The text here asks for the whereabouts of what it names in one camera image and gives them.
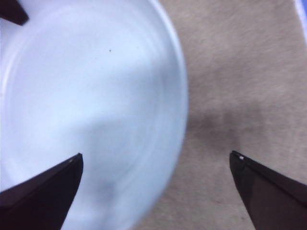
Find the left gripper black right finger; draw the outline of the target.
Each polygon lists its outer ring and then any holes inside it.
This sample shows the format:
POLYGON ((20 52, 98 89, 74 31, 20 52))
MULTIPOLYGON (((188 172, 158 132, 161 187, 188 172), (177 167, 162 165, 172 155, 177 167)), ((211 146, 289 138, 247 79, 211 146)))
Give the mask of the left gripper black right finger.
POLYGON ((230 170, 236 189, 257 230, 305 230, 307 186, 232 151, 230 170))

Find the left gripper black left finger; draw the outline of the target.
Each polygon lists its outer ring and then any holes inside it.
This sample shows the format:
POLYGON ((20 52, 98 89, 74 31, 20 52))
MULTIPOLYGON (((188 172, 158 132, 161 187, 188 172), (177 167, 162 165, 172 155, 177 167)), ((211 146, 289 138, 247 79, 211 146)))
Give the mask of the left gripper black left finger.
POLYGON ((83 173, 78 153, 0 193, 2 230, 59 230, 77 194, 83 173))

